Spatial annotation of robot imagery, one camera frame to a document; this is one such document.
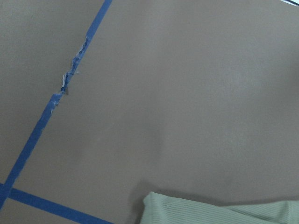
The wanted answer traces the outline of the olive green long-sleeve shirt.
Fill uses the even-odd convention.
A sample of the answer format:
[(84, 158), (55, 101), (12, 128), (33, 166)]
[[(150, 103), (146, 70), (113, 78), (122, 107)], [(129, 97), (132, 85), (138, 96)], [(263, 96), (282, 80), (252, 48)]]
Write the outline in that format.
[(151, 192), (143, 200), (142, 224), (297, 224), (299, 202), (215, 206)]

